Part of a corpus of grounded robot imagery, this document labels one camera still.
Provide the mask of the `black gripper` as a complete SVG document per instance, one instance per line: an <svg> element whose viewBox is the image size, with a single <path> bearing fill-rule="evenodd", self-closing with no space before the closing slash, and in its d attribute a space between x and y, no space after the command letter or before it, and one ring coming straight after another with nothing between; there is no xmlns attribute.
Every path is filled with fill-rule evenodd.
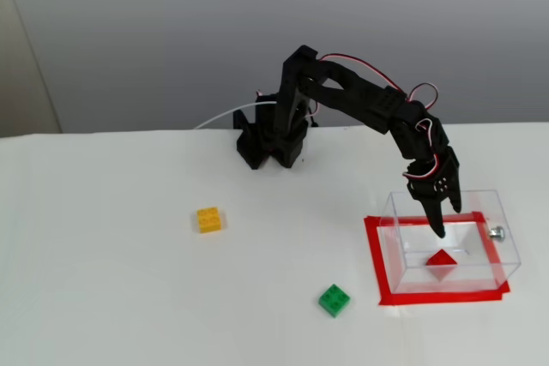
<svg viewBox="0 0 549 366"><path fill-rule="evenodd" d="M433 181L409 179L407 188L425 212L429 226L439 238L445 238L442 202L448 197L456 213L462 212L462 194L459 182L459 161L452 148L438 156L438 168Z"/></svg>

